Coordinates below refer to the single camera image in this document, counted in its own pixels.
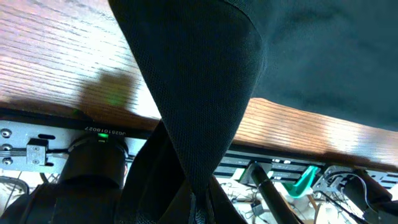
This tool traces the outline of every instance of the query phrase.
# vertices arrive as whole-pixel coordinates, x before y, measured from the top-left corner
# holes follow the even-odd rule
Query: black cylinder
[[[297,223],[297,219],[286,205],[282,196],[276,190],[267,174],[258,164],[254,166],[251,173],[254,183],[266,201],[269,210],[272,212],[277,223]]]
[[[366,198],[370,206],[377,203],[390,202],[392,195],[363,170],[355,170],[354,173],[362,178],[366,184]],[[353,177],[347,182],[343,193],[362,211],[368,208],[365,201],[364,187],[358,177]]]
[[[71,146],[59,182],[121,189],[125,163],[126,147],[118,139],[90,136]]]

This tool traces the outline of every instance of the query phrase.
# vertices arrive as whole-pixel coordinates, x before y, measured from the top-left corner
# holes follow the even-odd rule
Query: wooden desk
[[[0,48],[0,101],[8,107],[45,111],[44,102],[55,103],[96,121],[145,129],[160,118],[107,0],[1,1]],[[31,108],[30,101],[43,104]],[[62,106],[51,110],[65,112]],[[258,98],[250,101],[235,141],[365,163],[398,162],[398,133]]]

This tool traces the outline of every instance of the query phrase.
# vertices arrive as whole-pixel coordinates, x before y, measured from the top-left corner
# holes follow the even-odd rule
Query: cable
[[[19,172],[19,175],[18,175],[18,178],[17,178],[17,179],[19,179],[19,178],[21,177],[21,174],[22,174],[22,171]],[[7,199],[7,202],[6,202],[6,206],[4,207],[3,212],[5,212],[6,209],[7,209],[7,205],[8,205],[8,203],[10,202],[12,193],[14,193],[14,191],[15,191],[15,187],[17,187],[17,184],[14,184],[14,187],[12,188],[11,194],[10,194],[10,196],[8,196],[8,199]]]
[[[351,206],[347,203],[347,201],[346,201],[346,196],[345,196],[341,191],[342,191],[342,189],[340,189],[340,194],[341,194],[341,196],[343,197],[344,203],[347,205],[347,207],[349,208],[349,210],[350,210],[351,212],[356,213],[356,212],[354,212],[353,208],[351,208]]]
[[[261,218],[260,216],[256,216],[257,218],[261,219],[261,221],[265,222],[266,224],[269,224],[269,222],[263,218]]]
[[[58,178],[60,177],[60,174],[57,176],[57,177],[55,177],[54,175],[53,175],[53,180],[51,181],[51,184],[56,184],[57,182],[58,182]]]
[[[335,176],[337,176],[337,175],[341,175],[341,174],[353,175],[353,176],[357,177],[357,178],[361,181],[362,186],[363,186],[363,189],[364,189],[364,195],[365,195],[365,202],[366,202],[366,205],[367,205],[372,211],[374,211],[374,212],[377,213],[377,211],[375,211],[375,209],[373,209],[372,206],[370,206],[370,204],[369,204],[369,202],[368,202],[368,189],[367,189],[367,187],[366,187],[366,183],[365,183],[365,181],[362,179],[362,177],[360,177],[358,174],[355,174],[355,173],[353,173],[353,172],[335,172],[335,173],[333,173],[332,175],[330,175],[328,178],[326,178],[326,180],[329,180],[330,178],[335,177]]]
[[[362,218],[359,218],[358,216],[356,216],[355,214],[349,212],[347,209],[345,209],[344,207],[342,207],[339,203],[337,203],[335,200],[333,200],[331,197],[329,197],[327,194],[323,193],[320,190],[314,191],[313,193],[321,193],[323,196],[326,197],[327,200],[329,200],[330,202],[332,202],[336,207],[342,209],[344,212],[346,212],[351,218],[353,218],[356,222],[359,223],[368,223],[366,220],[363,220]]]
[[[250,184],[242,184],[242,183],[241,183],[241,185],[245,185],[246,187],[249,187],[249,188],[251,188],[251,189],[257,189],[257,187],[251,186]]]
[[[293,215],[296,217],[297,221],[298,221],[300,224],[304,224],[304,222],[303,222],[294,212],[292,212],[292,213],[293,213]]]
[[[296,209],[296,210],[299,212],[299,214],[300,214],[301,216],[303,216],[304,220],[307,220],[307,218],[305,218],[305,216],[303,215],[303,213],[302,213],[295,205],[293,205],[293,204],[291,204],[291,203],[289,203],[289,205],[292,206],[293,209]]]
[[[43,180],[43,183],[48,184],[49,180],[48,178],[45,176],[44,173],[40,173],[40,178]]]
[[[244,217],[245,217],[246,219],[250,219],[250,218],[253,217],[253,216],[254,216],[254,213],[253,213],[252,211],[249,211],[249,212],[245,212],[245,213],[244,213]]]
[[[24,191],[24,194],[29,194],[29,186],[21,179],[2,176],[0,177],[0,183],[3,183],[4,186],[10,191],[15,185],[17,185],[20,189],[22,189],[22,191]]]

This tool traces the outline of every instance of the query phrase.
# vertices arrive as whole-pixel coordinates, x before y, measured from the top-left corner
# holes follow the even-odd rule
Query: green plastic part
[[[282,184],[289,195],[293,198],[300,198],[305,195],[305,191],[311,187],[318,168],[316,166],[308,166],[307,170],[301,175],[300,180],[296,184]]]

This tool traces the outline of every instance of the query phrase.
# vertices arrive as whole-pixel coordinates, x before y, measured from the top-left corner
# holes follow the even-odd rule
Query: green light
[[[104,134],[104,133],[98,133],[98,137],[101,137],[101,138],[108,138],[108,134]]]

